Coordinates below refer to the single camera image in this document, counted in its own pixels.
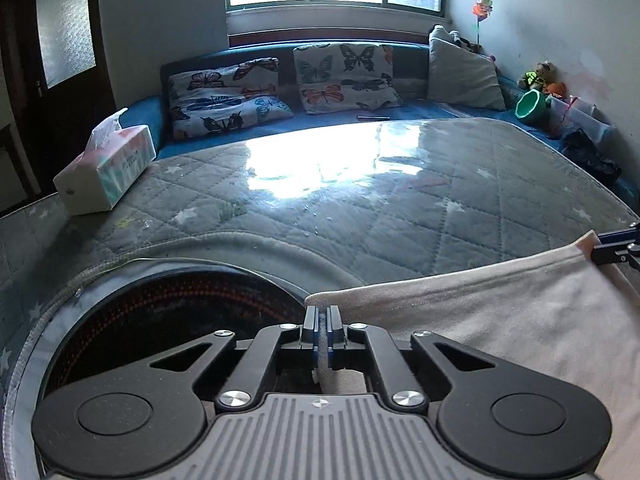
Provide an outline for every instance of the blue sofa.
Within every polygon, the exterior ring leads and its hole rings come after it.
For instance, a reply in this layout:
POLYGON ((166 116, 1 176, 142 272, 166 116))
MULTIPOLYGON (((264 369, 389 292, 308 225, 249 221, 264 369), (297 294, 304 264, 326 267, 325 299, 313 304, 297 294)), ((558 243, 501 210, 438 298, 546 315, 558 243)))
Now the blue sofa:
MULTIPOLYGON (((339 41, 349 43, 351 40, 322 40, 322 43, 339 41)), ((336 124, 357 123, 357 117, 367 115, 363 110, 349 110, 323 115, 306 115, 300 95, 297 91, 296 70, 293 59, 293 49, 297 46, 313 42, 287 41, 283 43, 256 44, 252 46, 230 48, 228 50, 194 57, 182 61, 166 64, 160 69, 162 95, 151 96, 135 102, 129 106, 120 123, 123 127, 136 124, 148 124, 151 130, 154 146, 158 158, 167 158, 183 153, 195 152, 212 146, 220 146, 239 140, 269 136, 306 128, 319 126, 334 126, 336 124), (180 72, 193 70, 215 69, 231 66, 251 59, 261 57, 276 57, 280 61, 278 96, 286 102, 294 112, 290 119, 273 121, 250 128, 234 131, 220 136, 206 136, 195 139, 176 141, 172 137, 171 120, 168 113, 168 85, 169 76, 180 72)), ((404 106, 387 108, 381 112, 369 115, 383 115, 392 120, 412 119, 450 119, 466 114, 473 117, 487 117, 516 124, 526 132, 542 140, 555 150, 559 149, 558 140, 548 139, 545 134, 521 123, 513 113, 513 107, 522 91, 510 80, 499 78, 502 93, 508 110, 496 111, 484 108, 443 107, 426 99, 429 74, 429 47, 423 44, 385 42, 394 48, 394 87, 404 99, 404 106)), ((639 208, 638 191, 623 179, 619 179, 613 190, 634 211, 639 208)))

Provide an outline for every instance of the beige cloth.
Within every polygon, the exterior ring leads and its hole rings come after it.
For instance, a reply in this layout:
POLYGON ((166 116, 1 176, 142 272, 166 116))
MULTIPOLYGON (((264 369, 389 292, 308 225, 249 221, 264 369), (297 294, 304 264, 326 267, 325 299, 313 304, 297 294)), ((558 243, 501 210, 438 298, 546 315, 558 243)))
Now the beige cloth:
MULTIPOLYGON (((306 304, 336 304, 342 321, 409 339, 426 329, 595 394, 613 421, 598 473, 640 472, 640 297, 616 266, 586 257, 592 232, 573 245, 489 267, 321 292, 306 304)), ((320 377, 326 393, 364 390, 357 372, 320 377)))

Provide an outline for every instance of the black bag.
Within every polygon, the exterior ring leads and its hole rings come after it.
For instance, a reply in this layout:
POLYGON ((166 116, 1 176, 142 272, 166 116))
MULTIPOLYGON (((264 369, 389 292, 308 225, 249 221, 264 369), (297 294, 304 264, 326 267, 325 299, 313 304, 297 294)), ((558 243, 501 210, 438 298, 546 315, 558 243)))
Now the black bag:
POLYGON ((606 187, 613 186, 622 174, 620 166, 602 155, 582 128, 562 136, 560 153, 606 187))

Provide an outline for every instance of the ribbed gray surface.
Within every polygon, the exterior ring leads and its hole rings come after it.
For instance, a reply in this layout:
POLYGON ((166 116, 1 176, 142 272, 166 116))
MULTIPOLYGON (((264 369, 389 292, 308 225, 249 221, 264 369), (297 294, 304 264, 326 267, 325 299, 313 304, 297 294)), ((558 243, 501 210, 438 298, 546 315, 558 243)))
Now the ribbed gray surface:
POLYGON ((201 446, 158 480, 473 480, 487 478, 442 449, 418 416, 373 395, 273 394, 218 419, 201 446))

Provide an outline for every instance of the green bowl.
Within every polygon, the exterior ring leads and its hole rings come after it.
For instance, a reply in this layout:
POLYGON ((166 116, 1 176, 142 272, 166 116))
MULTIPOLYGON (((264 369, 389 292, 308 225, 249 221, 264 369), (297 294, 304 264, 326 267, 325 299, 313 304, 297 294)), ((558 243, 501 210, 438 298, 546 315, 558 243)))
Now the green bowl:
POLYGON ((516 117, 525 124, 535 124, 546 114, 546 100, 542 92, 530 90, 518 101, 516 117))

